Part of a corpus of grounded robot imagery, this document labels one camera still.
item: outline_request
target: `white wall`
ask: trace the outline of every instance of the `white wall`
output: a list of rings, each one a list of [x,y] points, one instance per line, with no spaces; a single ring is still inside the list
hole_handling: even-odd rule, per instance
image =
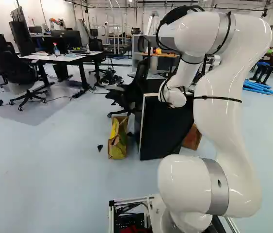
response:
[[[39,0],[18,0],[22,6],[28,26],[33,26],[32,19],[36,26],[45,23]],[[73,5],[63,0],[42,0],[47,24],[49,18],[63,18],[67,27],[75,27]],[[10,12],[17,8],[15,0],[0,0],[0,33],[3,33],[6,40],[14,43],[9,22],[12,21]]]
[[[240,7],[241,6],[237,6],[237,5],[221,5],[221,7]],[[255,8],[256,6],[255,5],[252,5],[252,6],[249,6],[249,5],[246,5],[245,7],[243,8]],[[114,22],[113,22],[113,19],[112,19],[112,11],[111,9],[89,9],[89,19],[90,19],[90,23],[91,23],[91,27],[92,27],[92,23],[94,24],[104,24],[105,21],[107,21],[108,19],[108,22],[110,24],[119,24],[121,25],[121,16],[123,16],[124,18],[124,23],[125,23],[125,18],[127,18],[127,26],[129,27],[129,29],[127,30],[127,32],[130,33],[130,30],[132,27],[137,27],[137,28],[140,28],[145,31],[146,30],[146,26],[147,26],[147,23],[148,23],[148,19],[149,19],[149,16],[151,15],[151,12],[153,10],[156,10],[158,13],[159,13],[159,16],[160,18],[163,18],[163,16],[169,12],[171,10],[170,7],[168,8],[146,8],[144,9],[143,11],[143,8],[140,7],[138,8],[138,11],[137,11],[137,26],[135,26],[135,9],[133,8],[128,8],[127,9],[127,15],[126,15],[126,11],[124,8],[121,8],[121,10],[119,10],[118,8],[115,8],[114,9],[114,15],[115,15],[115,19],[114,19]],[[213,9],[213,11],[216,11],[216,12],[228,12],[229,10],[227,9]],[[250,14],[250,15],[254,15],[256,17],[261,17],[261,14],[262,14],[262,11],[241,11],[241,10],[231,10],[233,13],[237,13],[237,14]],[[267,16],[263,18],[266,22],[268,22],[270,25],[273,25],[273,4],[271,6],[269,6],[269,10],[268,10],[268,13],[267,13]],[[100,28],[99,29],[99,34],[103,33],[102,29]]]

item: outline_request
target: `black cable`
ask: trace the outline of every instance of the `black cable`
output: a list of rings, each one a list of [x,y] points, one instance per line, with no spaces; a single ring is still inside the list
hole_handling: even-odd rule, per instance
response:
[[[197,12],[197,11],[198,11],[197,9],[199,9],[200,11],[205,11],[202,7],[197,6],[197,5],[194,5],[194,6],[180,6],[180,7],[177,7],[177,8],[175,8],[175,9],[171,10],[171,11],[170,11],[169,13],[167,13],[167,14],[164,16],[164,18],[161,20],[161,22],[160,22],[160,24],[159,24],[159,26],[158,26],[158,28],[157,28],[157,31],[156,31],[156,43],[157,43],[157,45],[158,45],[159,48],[161,48],[161,49],[163,49],[163,50],[175,51],[175,52],[177,52],[177,53],[180,54],[180,59],[181,59],[182,61],[184,61],[185,63],[188,63],[188,64],[193,64],[193,65],[196,65],[196,64],[199,64],[199,63],[189,63],[189,62],[183,60],[183,59],[182,59],[182,54],[181,54],[180,51],[178,51],[178,50],[176,50],[176,49],[173,49],[173,48],[170,48],[170,47],[164,45],[164,44],[160,41],[160,39],[159,39],[159,31],[160,31],[160,28],[162,27],[162,25],[164,25],[165,23],[170,24],[170,23],[174,22],[174,20],[171,19],[171,18],[172,18],[171,15],[173,15],[175,21],[176,21],[177,19],[179,19],[178,16],[176,16],[176,12],[177,12],[177,11],[182,11],[182,10],[184,10],[184,11],[186,11],[186,14],[187,14],[189,10],[193,10],[193,11]],[[174,75],[174,73],[170,71],[170,75],[169,75],[169,77],[165,80],[165,82],[162,84],[161,91],[160,91],[160,100],[162,100],[162,97],[163,97],[164,102],[166,102],[166,103],[168,103],[168,104],[171,104],[171,103],[169,103],[169,102],[166,101],[166,98],[165,98],[165,96],[164,96],[164,88],[165,88],[165,86],[166,86],[166,83],[170,80],[170,78],[171,78],[173,75]]]
[[[219,96],[197,96],[197,97],[194,97],[194,99],[230,100],[230,101],[242,103],[242,100],[238,100],[238,99],[234,99],[234,98],[228,98],[228,97],[219,97]]]
[[[93,94],[97,94],[96,92],[94,92],[94,91],[91,91],[91,90],[89,90],[91,93],[93,93]],[[100,93],[98,93],[98,94],[100,94]],[[107,93],[103,93],[103,94],[107,94]]]
[[[51,101],[54,101],[54,100],[57,100],[59,98],[69,98],[69,101],[71,101],[73,98],[71,98],[70,96],[60,96],[60,97],[57,97],[57,98],[54,98],[54,99],[51,99],[51,100],[46,100],[47,102],[51,102]],[[29,102],[42,102],[42,100],[29,100]]]
[[[70,96],[60,96],[60,97],[57,97],[57,98],[54,98],[54,99],[51,99],[51,100],[47,100],[47,102],[54,101],[54,100],[57,100],[59,98],[64,98],[64,97],[69,98],[69,101],[72,100],[72,98]],[[42,100],[29,100],[28,102],[42,102]]]
[[[222,44],[218,46],[217,50],[214,53],[210,54],[210,55],[213,55],[213,54],[217,53],[222,48],[222,46],[224,45],[225,41],[228,38],[228,35],[229,35],[229,32],[230,32],[230,27],[231,27],[231,11],[229,11],[227,13],[227,16],[228,16],[228,21],[229,22],[228,22],[228,29],[227,29],[227,33],[225,34],[225,38],[224,38]]]
[[[159,24],[159,26],[158,26],[158,28],[157,28],[157,31],[156,31],[156,43],[157,43],[157,45],[159,46],[159,48],[161,48],[161,49],[163,49],[163,50],[176,51],[176,52],[178,52],[179,54],[181,54],[180,51],[175,50],[175,49],[173,49],[173,48],[170,48],[170,47],[164,45],[164,44],[160,41],[160,39],[159,39],[159,30],[160,30],[161,26],[164,25],[164,24],[166,23],[166,22],[165,22],[165,19],[168,18],[168,17],[170,17],[170,15],[174,14],[174,12],[176,12],[177,10],[179,10],[181,7],[183,7],[183,6],[179,6],[179,7],[175,8],[175,9],[171,10],[170,12],[168,12],[168,13],[163,17],[163,19],[161,20],[161,22],[160,22],[160,24]],[[197,6],[197,5],[194,5],[194,6],[185,6],[185,10],[187,10],[187,11],[193,10],[193,11],[197,12],[197,9],[199,9],[200,11],[205,11],[202,7]]]

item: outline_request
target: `gray floor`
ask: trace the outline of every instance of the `gray floor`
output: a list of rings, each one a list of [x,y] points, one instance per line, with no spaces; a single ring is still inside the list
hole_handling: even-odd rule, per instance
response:
[[[126,77],[129,67],[116,70],[131,81]],[[46,71],[54,75],[51,66]],[[69,72],[80,79],[77,67],[69,67]],[[268,83],[273,87],[273,77]],[[49,98],[76,91],[58,83],[50,88]],[[5,103],[13,97],[0,89]],[[126,159],[108,159],[111,120],[106,115],[120,109],[111,102],[104,94],[88,92],[72,101],[31,102],[23,112],[17,106],[0,107],[0,233],[107,232],[109,200],[158,192],[159,160],[139,161],[135,143],[129,143]],[[247,149],[263,187],[263,205],[255,216],[236,223],[242,233],[272,233],[273,96],[244,91],[242,119]],[[101,152],[99,144],[104,145]],[[215,149],[203,138],[197,152],[181,153],[213,158]]]

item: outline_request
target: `black panel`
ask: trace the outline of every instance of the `black panel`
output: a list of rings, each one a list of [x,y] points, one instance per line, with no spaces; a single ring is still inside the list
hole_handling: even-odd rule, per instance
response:
[[[145,98],[140,160],[179,153],[182,140],[193,125],[193,98],[181,108],[169,108],[158,97]]]

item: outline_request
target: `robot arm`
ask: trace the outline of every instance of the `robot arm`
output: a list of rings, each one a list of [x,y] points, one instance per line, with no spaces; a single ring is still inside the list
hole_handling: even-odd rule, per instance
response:
[[[63,19],[55,20],[54,18],[49,19],[50,30],[54,30],[54,23],[60,27],[60,30],[66,30],[66,26]]]
[[[172,221],[185,233],[206,229],[211,215],[248,217],[261,206],[261,188],[239,129],[241,93],[249,69],[267,51],[270,26],[240,14],[192,12],[178,19],[177,48],[183,52],[176,75],[160,87],[160,101],[181,107],[177,88],[189,87],[205,54],[221,65],[196,85],[193,116],[216,149],[215,160],[169,155],[160,163],[158,186]]]

